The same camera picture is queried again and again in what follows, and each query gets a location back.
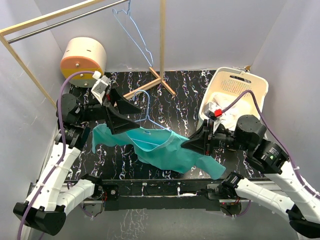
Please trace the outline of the blue wire hanger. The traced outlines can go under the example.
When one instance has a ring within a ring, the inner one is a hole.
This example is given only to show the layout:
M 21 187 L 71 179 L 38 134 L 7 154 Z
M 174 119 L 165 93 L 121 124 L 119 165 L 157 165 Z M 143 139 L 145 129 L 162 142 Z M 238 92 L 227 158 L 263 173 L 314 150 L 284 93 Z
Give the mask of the blue wire hanger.
M 154 66 L 153 53 L 148 48 L 146 40 L 141 32 L 139 25 L 136 23 L 135 19 L 132 16 L 132 1 L 129 0 L 127 8 L 123 9 L 112 9 L 112 14 L 123 29 L 127 37 L 132 41 L 132 43 L 137 47 L 138 51 L 141 53 L 147 65 L 149 67 Z
M 168 132 L 171 132 L 170 129 L 168 129 L 168 128 L 162 126 L 162 125 L 160 125 L 159 123 L 155 122 L 154 120 L 152 120 L 152 119 L 150 118 L 150 103 L 151 103 L 151 101 L 150 101 L 150 95 L 148 94 L 148 92 L 147 92 L 146 90 L 142 90 L 142 89 L 137 90 L 137 91 L 134 93 L 134 95 L 133 95 L 133 98 L 134 98 L 134 99 L 136 98 L 136 96 L 138 95 L 138 93 L 144 93 L 144 94 L 146 94 L 146 96 L 147 96 L 147 108 L 146 108 L 146 112 L 145 112 L 145 117 L 144 117 L 144 118 L 141 118 L 141 119 L 138 119 L 138 120 L 135 120 L 135 122 L 136 122 L 136 123 L 140 123 L 140 122 L 143 122 L 143 121 L 149 121 L 149 122 L 151 122 L 152 124 L 154 124 L 154 125 L 162 128 L 162 129 L 164 129 L 164 130 L 166 130 L 166 131 L 168 131 Z

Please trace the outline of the teal t shirt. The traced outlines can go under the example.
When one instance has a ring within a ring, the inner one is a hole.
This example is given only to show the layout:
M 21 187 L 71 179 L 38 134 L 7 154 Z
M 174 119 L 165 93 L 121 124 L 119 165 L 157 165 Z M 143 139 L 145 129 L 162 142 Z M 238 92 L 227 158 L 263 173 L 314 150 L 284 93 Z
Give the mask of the teal t shirt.
M 106 124 L 92 130 L 92 152 L 97 145 L 108 147 L 132 145 L 139 161 L 161 170 L 172 170 L 181 174 L 192 167 L 206 172 L 213 180 L 219 179 L 226 168 L 210 155 L 202 155 L 182 147 L 188 138 L 165 129 L 131 129 L 112 134 Z

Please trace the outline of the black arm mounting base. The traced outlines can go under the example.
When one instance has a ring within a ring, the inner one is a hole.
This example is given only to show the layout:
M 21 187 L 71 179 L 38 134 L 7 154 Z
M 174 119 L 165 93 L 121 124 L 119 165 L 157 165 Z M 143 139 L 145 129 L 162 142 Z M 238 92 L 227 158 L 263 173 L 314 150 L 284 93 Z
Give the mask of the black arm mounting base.
M 220 180 L 211 179 L 127 179 L 102 180 L 105 211 L 202 209 L 220 211 L 228 205 L 242 210 L 245 198 L 216 192 Z

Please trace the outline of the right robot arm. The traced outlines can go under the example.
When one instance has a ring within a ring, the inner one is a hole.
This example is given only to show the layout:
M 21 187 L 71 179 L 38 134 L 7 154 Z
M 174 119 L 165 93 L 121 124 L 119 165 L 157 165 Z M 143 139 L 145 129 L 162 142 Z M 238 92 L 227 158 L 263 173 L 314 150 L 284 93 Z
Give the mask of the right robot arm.
M 230 199 L 239 197 L 254 201 L 283 217 L 300 235 L 309 239 L 319 238 L 319 194 L 307 182 L 299 181 L 289 155 L 278 144 L 264 138 L 266 126 L 254 115 L 242 115 L 234 131 L 222 124 L 216 130 L 213 127 L 212 120 L 205 120 L 181 146 L 207 156 L 214 149 L 246 151 L 246 162 L 272 180 L 285 194 L 268 190 L 236 172 L 231 172 L 216 192 Z

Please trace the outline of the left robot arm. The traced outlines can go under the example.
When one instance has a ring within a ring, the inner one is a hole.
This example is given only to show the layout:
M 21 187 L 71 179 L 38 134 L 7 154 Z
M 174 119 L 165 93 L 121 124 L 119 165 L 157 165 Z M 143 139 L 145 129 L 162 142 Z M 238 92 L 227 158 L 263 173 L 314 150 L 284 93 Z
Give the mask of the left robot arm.
M 67 215 L 87 198 L 103 195 L 102 179 L 85 174 L 66 192 L 62 186 L 74 161 L 81 154 L 91 129 L 83 122 L 104 120 L 113 135 L 139 128 L 127 118 L 141 109 L 125 99 L 115 88 L 106 91 L 102 102 L 82 103 L 71 93 L 61 96 L 62 124 L 54 139 L 51 156 L 32 192 L 24 202 L 18 202 L 13 213 L 21 223 L 43 233 L 55 236 L 62 229 Z

